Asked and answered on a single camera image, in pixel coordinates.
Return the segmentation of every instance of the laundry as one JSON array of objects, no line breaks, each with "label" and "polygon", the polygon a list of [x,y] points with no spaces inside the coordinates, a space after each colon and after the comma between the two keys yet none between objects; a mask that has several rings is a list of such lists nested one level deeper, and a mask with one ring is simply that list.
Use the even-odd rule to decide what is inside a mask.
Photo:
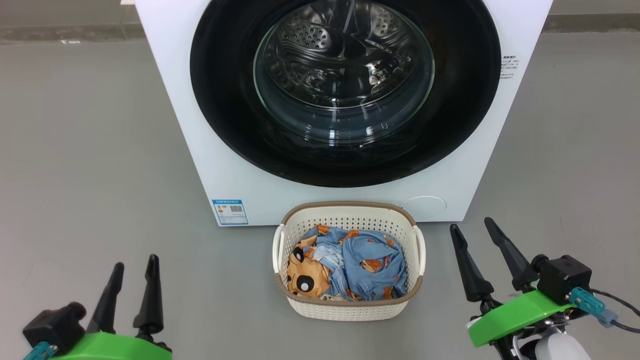
[{"label": "laundry", "polygon": [[289,256],[289,291],[315,299],[390,300],[406,295],[400,244],[377,231],[317,225]]}]

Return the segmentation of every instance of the blue connector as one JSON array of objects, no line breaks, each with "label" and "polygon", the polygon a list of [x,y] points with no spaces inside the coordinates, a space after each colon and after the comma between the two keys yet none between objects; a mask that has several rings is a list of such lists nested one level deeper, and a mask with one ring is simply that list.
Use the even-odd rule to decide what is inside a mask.
[{"label": "blue connector", "polygon": [[618,314],[607,309],[602,301],[585,289],[574,288],[569,294],[569,302],[576,305],[580,310],[595,316],[602,326],[606,328],[612,327],[613,324],[611,322],[618,319]]},{"label": "blue connector", "polygon": [[56,345],[50,345],[48,342],[41,342],[33,350],[29,352],[23,360],[47,360],[53,357],[58,351]]}]

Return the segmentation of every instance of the wall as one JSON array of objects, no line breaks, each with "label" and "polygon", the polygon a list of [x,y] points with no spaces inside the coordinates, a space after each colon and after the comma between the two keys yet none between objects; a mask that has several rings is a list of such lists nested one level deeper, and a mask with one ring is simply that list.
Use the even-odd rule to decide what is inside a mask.
[{"label": "wall", "polygon": [[120,0],[0,0],[0,28],[139,22],[127,8]]},{"label": "wall", "polygon": [[640,13],[640,0],[555,0],[551,13]]},{"label": "wall", "polygon": [[[640,0],[556,0],[551,13],[640,13]],[[121,22],[138,19],[135,11],[120,8],[120,0],[0,0],[0,27]]]}]

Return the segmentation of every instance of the front-loading washing machine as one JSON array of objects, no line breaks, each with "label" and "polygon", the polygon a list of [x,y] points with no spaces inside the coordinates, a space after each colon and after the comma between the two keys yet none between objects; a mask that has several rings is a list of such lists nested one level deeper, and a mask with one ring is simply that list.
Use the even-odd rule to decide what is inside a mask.
[{"label": "front-loading washing machine", "polygon": [[462,220],[552,0],[137,0],[219,225]]}]

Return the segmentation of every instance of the basket handle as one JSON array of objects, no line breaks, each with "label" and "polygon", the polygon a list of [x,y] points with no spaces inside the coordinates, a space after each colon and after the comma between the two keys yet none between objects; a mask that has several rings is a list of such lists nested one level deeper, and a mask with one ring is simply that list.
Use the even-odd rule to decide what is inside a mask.
[{"label": "basket handle", "polygon": [[413,234],[415,235],[415,243],[418,246],[420,271],[419,275],[424,275],[424,269],[427,267],[427,247],[424,243],[424,236],[417,225],[413,226]]},{"label": "basket handle", "polygon": [[273,248],[271,249],[271,258],[273,260],[273,272],[280,272],[280,263],[282,260],[282,247],[284,246],[284,224],[280,224],[273,236]]}]

